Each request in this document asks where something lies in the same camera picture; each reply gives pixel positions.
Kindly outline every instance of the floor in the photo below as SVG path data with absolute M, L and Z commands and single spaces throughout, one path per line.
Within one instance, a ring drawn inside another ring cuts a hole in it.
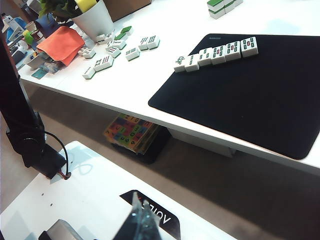
M 320 178 L 243 152 L 227 158 L 171 138 L 146 165 L 102 135 L 117 112 L 25 84 L 46 130 L 79 141 L 239 240 L 302 240 L 320 234 Z M 25 168 L 1 116 L 1 212 L 38 174 Z M 61 147 L 48 137 L 48 144 Z

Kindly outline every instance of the white desk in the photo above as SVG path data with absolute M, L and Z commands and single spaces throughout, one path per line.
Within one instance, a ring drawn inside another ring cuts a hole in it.
M 182 240 L 235 240 L 81 143 L 71 142 L 66 150 L 71 178 L 35 177 L 1 214 L 4 239 L 37 240 L 63 219 L 84 240 L 111 240 L 131 211 L 131 205 L 120 195 L 138 190 L 178 218 Z M 159 231 L 163 240 L 175 240 L 162 228 Z
M 43 88 L 319 175 L 319 137 L 309 155 L 295 161 L 148 106 L 150 97 L 172 74 L 176 57 L 189 54 L 209 33 L 320 35 L 318 0 L 244 0 L 235 10 L 217 20 L 209 16 L 206 2 L 153 0 L 151 5 L 116 21 L 116 30 L 133 26 L 134 33 L 126 41 L 127 47 L 114 61 L 114 66 L 98 72 L 91 80 L 85 80 L 81 75 L 87 66 L 106 53 L 103 45 L 94 48 L 97 55 L 93 59 L 77 57 L 67 68 L 56 75 L 47 74 L 41 80 L 31 76 L 28 66 L 19 73 L 26 82 Z M 153 33 L 160 36 L 159 48 L 144 51 L 139 58 L 128 62 L 125 51 L 137 46 L 141 37 Z M 173 42 L 175 38 L 179 38 L 177 43 Z

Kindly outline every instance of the orange cloth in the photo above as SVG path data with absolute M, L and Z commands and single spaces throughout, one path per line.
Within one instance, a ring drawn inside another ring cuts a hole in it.
M 61 26 L 36 47 L 45 51 L 53 60 L 61 61 L 68 66 L 84 44 L 74 29 Z

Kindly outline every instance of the black mouse pad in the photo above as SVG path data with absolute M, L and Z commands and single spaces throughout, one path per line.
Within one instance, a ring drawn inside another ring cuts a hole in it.
M 190 55 L 252 36 L 208 34 Z M 320 130 L 320 37 L 254 36 L 258 55 L 174 72 L 148 104 L 303 159 Z

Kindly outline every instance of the white pot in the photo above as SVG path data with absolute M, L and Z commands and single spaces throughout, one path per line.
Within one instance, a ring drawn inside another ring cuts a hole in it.
M 80 16 L 72 18 L 72 21 L 93 41 L 96 41 L 97 36 L 107 35 L 114 30 L 114 23 L 103 0 L 99 0 L 96 5 Z

